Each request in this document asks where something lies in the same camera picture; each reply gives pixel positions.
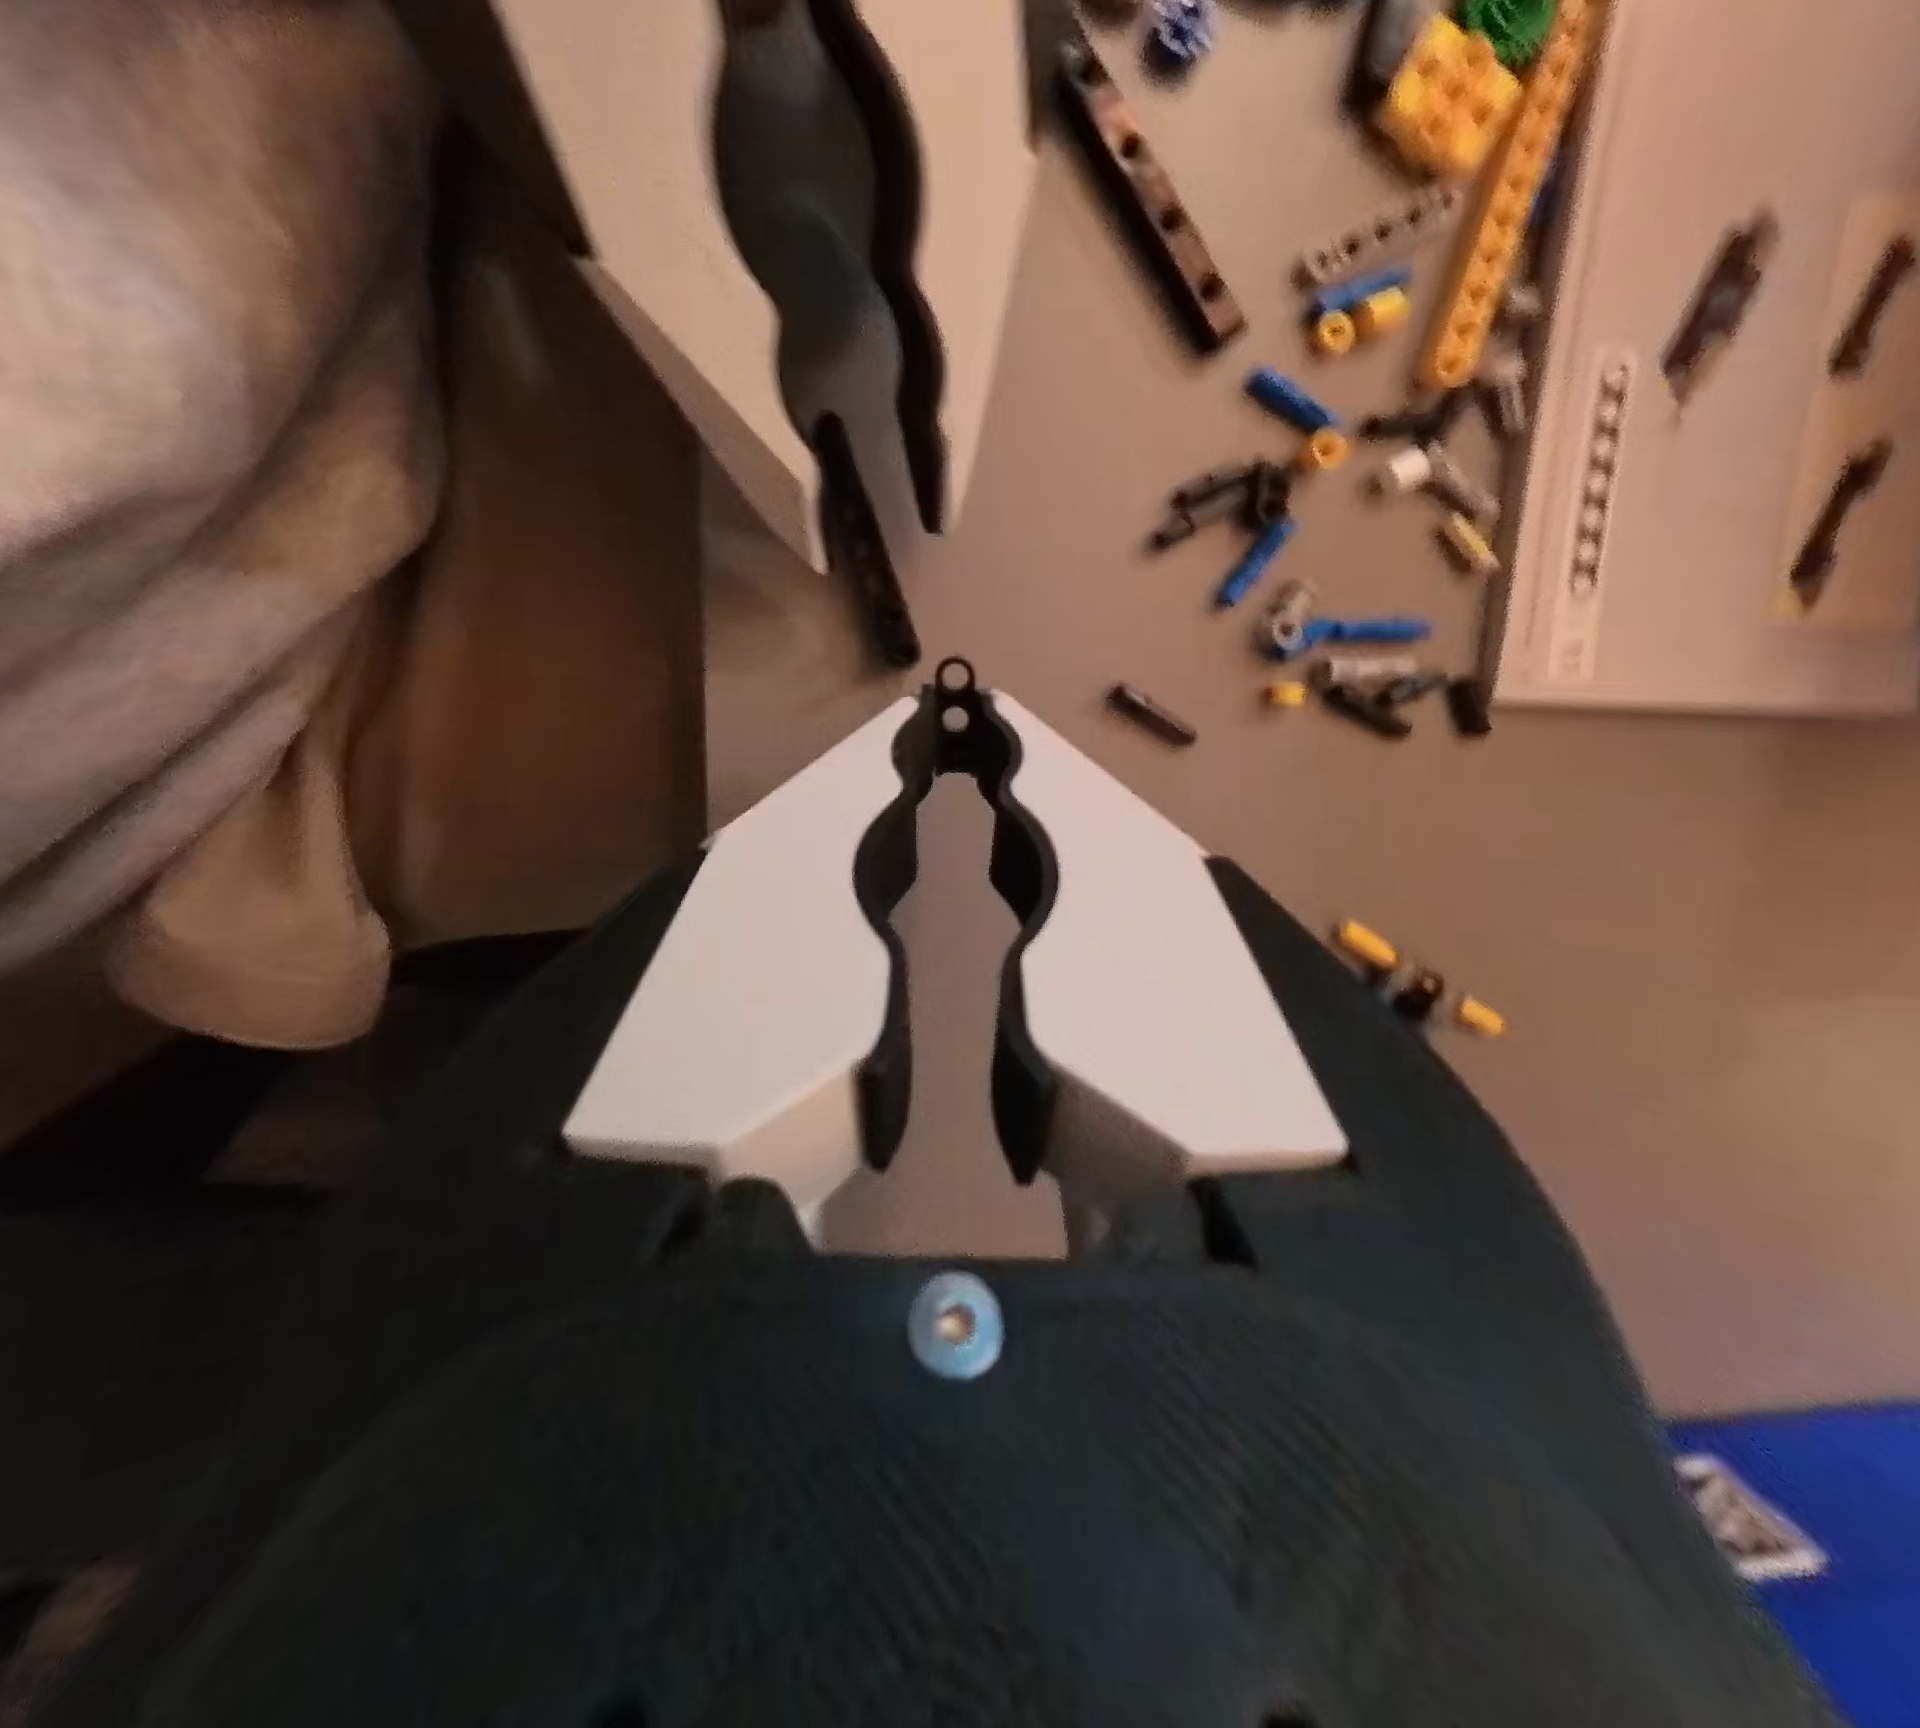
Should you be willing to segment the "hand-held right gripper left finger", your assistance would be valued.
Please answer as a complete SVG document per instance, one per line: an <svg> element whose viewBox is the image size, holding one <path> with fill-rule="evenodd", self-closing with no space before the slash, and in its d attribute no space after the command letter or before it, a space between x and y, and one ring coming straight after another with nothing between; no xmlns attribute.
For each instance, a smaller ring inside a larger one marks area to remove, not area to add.
<svg viewBox="0 0 1920 1728"><path fill-rule="evenodd" d="M861 725L714 834L576 1100L585 1160L774 1188L808 1243L887 1170L913 1095L891 917L918 873L926 693Z"/></svg>

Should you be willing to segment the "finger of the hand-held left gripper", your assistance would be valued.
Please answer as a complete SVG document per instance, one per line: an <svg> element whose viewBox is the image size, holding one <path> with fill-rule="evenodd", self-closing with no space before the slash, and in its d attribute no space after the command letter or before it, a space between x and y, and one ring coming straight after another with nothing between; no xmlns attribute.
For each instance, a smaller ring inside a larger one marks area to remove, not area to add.
<svg viewBox="0 0 1920 1728"><path fill-rule="evenodd" d="M871 153L869 266L899 350L898 427L930 535L965 508L1035 149L1023 0L808 0Z"/></svg>
<svg viewBox="0 0 1920 1728"><path fill-rule="evenodd" d="M760 523L828 569L809 442L869 316L805 0L488 0L580 272Z"/></svg>

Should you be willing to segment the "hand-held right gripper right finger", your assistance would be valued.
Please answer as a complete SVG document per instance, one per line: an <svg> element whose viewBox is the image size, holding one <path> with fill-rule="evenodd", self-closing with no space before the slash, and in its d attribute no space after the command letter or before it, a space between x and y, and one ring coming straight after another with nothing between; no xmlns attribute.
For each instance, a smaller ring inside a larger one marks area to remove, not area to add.
<svg viewBox="0 0 1920 1728"><path fill-rule="evenodd" d="M1017 933L991 1061L1002 1156L1067 1255L1192 1183L1344 1164L1344 1128L1214 860L1011 696L978 696L987 882Z"/></svg>

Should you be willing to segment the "long black lego beam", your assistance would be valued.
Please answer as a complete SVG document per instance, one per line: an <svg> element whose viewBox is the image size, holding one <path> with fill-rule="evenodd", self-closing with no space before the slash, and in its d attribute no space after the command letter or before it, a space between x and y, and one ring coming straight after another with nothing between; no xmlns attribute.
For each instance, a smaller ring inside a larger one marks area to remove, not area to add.
<svg viewBox="0 0 1920 1728"><path fill-rule="evenodd" d="M1242 300L1112 71L1082 31L1058 51L1058 106L1132 252L1198 354L1242 338Z"/></svg>

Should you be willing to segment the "thin light grey lego liftarm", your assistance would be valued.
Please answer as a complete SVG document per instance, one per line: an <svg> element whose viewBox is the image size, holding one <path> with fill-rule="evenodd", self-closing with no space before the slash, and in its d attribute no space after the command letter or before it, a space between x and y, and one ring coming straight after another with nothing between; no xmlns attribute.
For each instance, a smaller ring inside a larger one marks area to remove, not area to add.
<svg viewBox="0 0 1920 1728"><path fill-rule="evenodd" d="M1349 219L1331 234L1310 240L1291 270L1294 282L1312 292L1369 270L1396 266L1448 234L1467 203L1463 181L1431 181L1369 217Z"/></svg>

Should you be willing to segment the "yellow lego brick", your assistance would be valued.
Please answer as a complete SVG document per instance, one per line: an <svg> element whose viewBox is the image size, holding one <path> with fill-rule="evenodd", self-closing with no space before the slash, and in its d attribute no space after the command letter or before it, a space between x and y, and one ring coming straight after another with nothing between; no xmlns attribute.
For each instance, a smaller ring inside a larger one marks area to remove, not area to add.
<svg viewBox="0 0 1920 1728"><path fill-rule="evenodd" d="M1375 129L1408 167L1473 178L1513 122L1523 82L1487 34L1433 14L1391 77Z"/></svg>

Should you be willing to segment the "long yellow lego beam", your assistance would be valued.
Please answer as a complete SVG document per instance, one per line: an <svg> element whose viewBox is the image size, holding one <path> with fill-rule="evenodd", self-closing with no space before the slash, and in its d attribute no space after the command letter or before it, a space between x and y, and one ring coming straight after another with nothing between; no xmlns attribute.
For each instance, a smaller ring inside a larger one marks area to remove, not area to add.
<svg viewBox="0 0 1920 1728"><path fill-rule="evenodd" d="M1452 274L1413 358L1413 386L1448 395L1467 386L1519 272L1548 171L1560 149L1578 86L1598 53L1608 0L1557 0L1548 41L1519 111L1463 221Z"/></svg>

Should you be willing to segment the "lego instruction booklet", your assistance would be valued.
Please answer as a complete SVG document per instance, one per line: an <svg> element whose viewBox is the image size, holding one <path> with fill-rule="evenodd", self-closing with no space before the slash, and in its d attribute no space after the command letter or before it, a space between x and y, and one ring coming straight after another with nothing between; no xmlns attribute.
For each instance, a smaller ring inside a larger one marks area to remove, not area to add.
<svg viewBox="0 0 1920 1728"><path fill-rule="evenodd" d="M1508 708L1914 712L1918 0L1608 0Z"/></svg>

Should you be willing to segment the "person's grey sweatshirt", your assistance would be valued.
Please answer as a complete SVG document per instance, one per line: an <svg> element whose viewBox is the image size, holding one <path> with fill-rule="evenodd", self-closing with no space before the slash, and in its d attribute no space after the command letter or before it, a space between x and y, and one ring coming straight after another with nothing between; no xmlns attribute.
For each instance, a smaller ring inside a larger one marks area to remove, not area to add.
<svg viewBox="0 0 1920 1728"><path fill-rule="evenodd" d="M437 106L380 0L2 0L5 975L377 1014L348 696L443 492Z"/></svg>

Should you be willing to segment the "dark plaid cloth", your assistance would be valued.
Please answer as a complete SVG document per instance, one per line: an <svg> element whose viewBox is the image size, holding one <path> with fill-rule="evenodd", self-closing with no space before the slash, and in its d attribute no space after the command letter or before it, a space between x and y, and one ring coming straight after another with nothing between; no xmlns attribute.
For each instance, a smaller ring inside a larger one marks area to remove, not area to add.
<svg viewBox="0 0 1920 1728"><path fill-rule="evenodd" d="M403 957L372 1037L330 1054L170 1037L5 1148L5 1365L31 1329L103 1327L203 1284L270 1292L275 1267L351 1184L443 1195L455 1180L563 1160L580 1097L637 982L615 933L527 933ZM359 1078L380 1123L343 1178L216 1175L279 1097Z"/></svg>

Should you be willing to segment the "black white printed tag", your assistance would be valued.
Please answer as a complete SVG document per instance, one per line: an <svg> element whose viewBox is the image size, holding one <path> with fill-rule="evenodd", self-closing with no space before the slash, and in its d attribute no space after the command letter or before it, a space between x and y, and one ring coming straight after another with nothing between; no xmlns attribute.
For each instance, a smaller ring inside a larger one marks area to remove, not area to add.
<svg viewBox="0 0 1920 1728"><path fill-rule="evenodd" d="M1749 1588L1822 1578L1830 1554L1724 1456L1681 1451L1672 1476L1726 1565Z"/></svg>

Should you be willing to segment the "blue mat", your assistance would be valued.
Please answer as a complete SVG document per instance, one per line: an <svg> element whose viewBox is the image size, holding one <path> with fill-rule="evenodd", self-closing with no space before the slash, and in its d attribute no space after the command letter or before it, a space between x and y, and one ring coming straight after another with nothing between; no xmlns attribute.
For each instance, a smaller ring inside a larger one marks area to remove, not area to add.
<svg viewBox="0 0 1920 1728"><path fill-rule="evenodd" d="M1918 1405L1849 1403L1666 1424L1724 1465L1826 1565L1758 1597L1859 1726L1918 1724Z"/></svg>

